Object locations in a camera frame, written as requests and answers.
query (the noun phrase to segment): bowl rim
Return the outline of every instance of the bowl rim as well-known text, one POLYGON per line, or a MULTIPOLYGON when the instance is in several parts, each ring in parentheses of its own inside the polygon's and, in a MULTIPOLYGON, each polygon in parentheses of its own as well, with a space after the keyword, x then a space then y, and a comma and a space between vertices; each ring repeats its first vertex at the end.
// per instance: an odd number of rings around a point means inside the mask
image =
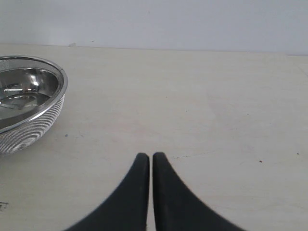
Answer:
POLYGON ((52 67, 56 68, 62 75, 63 77, 63 86, 60 89, 60 91, 55 95, 55 97, 50 100, 47 104, 44 105, 44 107, 39 110, 38 112, 32 114, 31 116, 18 121, 17 123, 14 123, 12 125, 6 126, 4 128, 0 128, 0 135, 2 135, 5 132, 11 131, 13 129, 17 129, 20 126, 23 126, 27 123, 30 123, 32 121, 34 121, 35 119, 39 118, 41 115, 43 115, 44 113, 46 113, 48 110, 50 110, 58 101, 60 101, 62 99, 62 97, 64 96, 66 90, 67 90, 67 85, 68 85, 68 78, 67 75, 65 73, 65 71, 63 70, 63 68, 61 68, 58 64, 49 61, 47 59, 42 59, 39 57, 35 57, 35 56, 26 56, 26 55, 5 55, 5 56, 0 56, 0 60, 3 59, 26 59, 26 60, 32 60, 32 61, 37 61, 37 62, 41 62, 41 63, 45 63, 48 65, 51 65, 52 67))

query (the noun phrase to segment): stainless steel bowl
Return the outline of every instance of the stainless steel bowl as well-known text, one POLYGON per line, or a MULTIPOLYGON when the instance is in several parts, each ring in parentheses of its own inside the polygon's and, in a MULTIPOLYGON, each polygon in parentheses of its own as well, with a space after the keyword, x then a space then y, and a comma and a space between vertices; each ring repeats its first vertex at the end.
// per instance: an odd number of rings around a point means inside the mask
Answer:
POLYGON ((36 57, 0 56, 0 156, 42 137, 62 109, 67 76, 36 57))

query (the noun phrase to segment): white wall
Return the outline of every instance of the white wall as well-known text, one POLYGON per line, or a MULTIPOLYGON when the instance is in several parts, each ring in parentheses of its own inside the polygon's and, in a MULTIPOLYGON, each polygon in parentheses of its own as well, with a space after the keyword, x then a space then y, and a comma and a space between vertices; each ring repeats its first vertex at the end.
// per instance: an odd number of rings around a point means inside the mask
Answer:
POLYGON ((308 54, 308 0, 0 0, 0 42, 308 54))

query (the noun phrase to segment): metal colander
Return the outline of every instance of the metal colander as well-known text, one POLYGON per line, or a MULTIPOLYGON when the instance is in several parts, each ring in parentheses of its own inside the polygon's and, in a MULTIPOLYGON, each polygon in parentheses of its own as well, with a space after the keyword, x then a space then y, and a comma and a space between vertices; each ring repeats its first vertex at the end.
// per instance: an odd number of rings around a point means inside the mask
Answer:
POLYGON ((0 56, 0 156, 47 132, 60 114, 66 88, 64 70, 50 61, 0 56))

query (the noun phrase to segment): white table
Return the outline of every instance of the white table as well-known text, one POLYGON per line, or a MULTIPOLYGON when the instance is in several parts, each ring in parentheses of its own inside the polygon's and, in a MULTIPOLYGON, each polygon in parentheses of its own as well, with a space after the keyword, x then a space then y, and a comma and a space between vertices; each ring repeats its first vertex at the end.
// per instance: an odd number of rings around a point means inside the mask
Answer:
MULTIPOLYGON (((244 229, 307 229, 308 57, 30 45, 0 54, 50 59, 69 77, 51 130, 0 159, 1 231, 67 228, 108 197, 136 153, 156 151, 244 229)), ((151 192, 149 201, 154 231, 151 192)))

